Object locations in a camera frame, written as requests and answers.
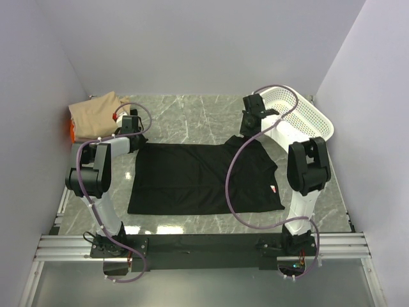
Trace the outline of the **aluminium rail frame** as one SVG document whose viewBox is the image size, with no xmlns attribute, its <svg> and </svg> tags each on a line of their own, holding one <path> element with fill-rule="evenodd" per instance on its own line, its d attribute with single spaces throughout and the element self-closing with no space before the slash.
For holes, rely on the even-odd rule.
<svg viewBox="0 0 409 307">
<path fill-rule="evenodd" d="M 21 306 L 372 306 L 370 252 L 362 233 L 349 229 L 339 187 L 316 207 L 321 246 L 317 267 L 297 281 L 276 271 L 210 269 L 153 271 L 139 281 L 115 284 L 102 276 L 102 262 L 89 257 L 81 233 L 93 223 L 65 191 L 54 235 L 41 237 Z"/>
</svg>

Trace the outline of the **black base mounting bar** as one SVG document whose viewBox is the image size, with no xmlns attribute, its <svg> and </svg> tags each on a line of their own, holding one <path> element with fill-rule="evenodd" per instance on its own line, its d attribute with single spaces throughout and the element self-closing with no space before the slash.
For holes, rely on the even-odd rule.
<svg viewBox="0 0 409 307">
<path fill-rule="evenodd" d="M 299 239 L 280 233 L 128 235 L 125 243 L 137 253 L 130 254 L 98 236 L 90 257 L 125 262 L 134 272 L 143 268 L 277 270 L 280 257 L 314 256 L 317 248 L 310 233 Z"/>
</svg>

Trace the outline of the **black t-shirt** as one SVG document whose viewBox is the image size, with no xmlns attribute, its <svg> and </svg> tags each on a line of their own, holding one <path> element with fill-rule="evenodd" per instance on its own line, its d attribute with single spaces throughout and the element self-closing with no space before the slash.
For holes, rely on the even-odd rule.
<svg viewBox="0 0 409 307">
<path fill-rule="evenodd" d="M 135 160 L 128 214 L 212 215 L 283 210 L 276 163 L 255 140 L 232 159 L 245 138 L 221 145 L 147 143 Z"/>
</svg>

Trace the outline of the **folded beige t-shirt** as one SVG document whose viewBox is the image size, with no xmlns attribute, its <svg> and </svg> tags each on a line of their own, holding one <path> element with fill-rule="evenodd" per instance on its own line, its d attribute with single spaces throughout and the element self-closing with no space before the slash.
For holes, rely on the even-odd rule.
<svg viewBox="0 0 409 307">
<path fill-rule="evenodd" d="M 112 91 L 101 97 L 68 106 L 75 126 L 75 140 L 96 139 L 113 134 L 118 128 L 112 115 L 119 106 L 129 103 L 128 97 L 119 98 Z"/>
</svg>

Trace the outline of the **folded orange t-shirt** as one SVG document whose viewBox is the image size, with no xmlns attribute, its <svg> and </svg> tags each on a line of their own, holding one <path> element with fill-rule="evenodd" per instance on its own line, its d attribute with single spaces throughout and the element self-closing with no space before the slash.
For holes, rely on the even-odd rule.
<svg viewBox="0 0 409 307">
<path fill-rule="evenodd" d="M 75 126 L 74 126 L 74 124 L 73 124 L 73 121 L 70 120 L 70 139 L 71 139 L 71 142 L 72 142 L 72 143 L 75 143 L 75 132 L 74 132 L 74 128 L 75 128 Z"/>
</svg>

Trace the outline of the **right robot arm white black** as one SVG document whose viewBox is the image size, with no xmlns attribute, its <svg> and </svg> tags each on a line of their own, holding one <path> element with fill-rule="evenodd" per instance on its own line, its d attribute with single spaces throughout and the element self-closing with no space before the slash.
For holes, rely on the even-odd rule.
<svg viewBox="0 0 409 307">
<path fill-rule="evenodd" d="M 320 192 L 331 179 L 327 140 L 333 135 L 330 120 L 295 90 L 272 86 L 243 98 L 240 134 L 247 138 L 244 150 L 265 135 L 287 153 L 287 181 L 292 189 L 288 217 L 272 242 L 260 243 L 269 256 L 312 255 L 319 251 L 313 236 L 312 216 Z"/>
</svg>

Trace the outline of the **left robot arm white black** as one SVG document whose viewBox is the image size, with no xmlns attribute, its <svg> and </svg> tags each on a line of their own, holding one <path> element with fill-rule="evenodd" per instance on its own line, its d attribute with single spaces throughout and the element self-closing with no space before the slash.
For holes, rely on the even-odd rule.
<svg viewBox="0 0 409 307">
<path fill-rule="evenodd" d="M 108 193 L 112 158 L 139 150 L 147 142 L 140 116 L 125 115 L 119 122 L 118 132 L 109 138 L 73 143 L 65 177 L 67 189 L 87 205 L 96 223 L 93 247 L 113 257 L 132 256 L 140 251 L 128 244 L 124 224 Z"/>
</svg>

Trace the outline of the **white perforated plastic basket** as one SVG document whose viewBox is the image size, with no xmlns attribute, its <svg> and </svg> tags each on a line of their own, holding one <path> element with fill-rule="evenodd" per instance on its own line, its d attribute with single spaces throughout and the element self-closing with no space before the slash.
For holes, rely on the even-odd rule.
<svg viewBox="0 0 409 307">
<path fill-rule="evenodd" d="M 292 88 L 290 90 L 297 94 L 298 106 L 289 115 L 285 116 L 284 120 L 310 138 L 322 137 L 325 141 L 328 141 L 334 133 L 332 122 L 301 94 Z M 264 100 L 265 109 L 274 109 L 280 115 L 288 112 L 296 104 L 294 94 L 278 86 L 263 90 L 259 94 Z"/>
</svg>

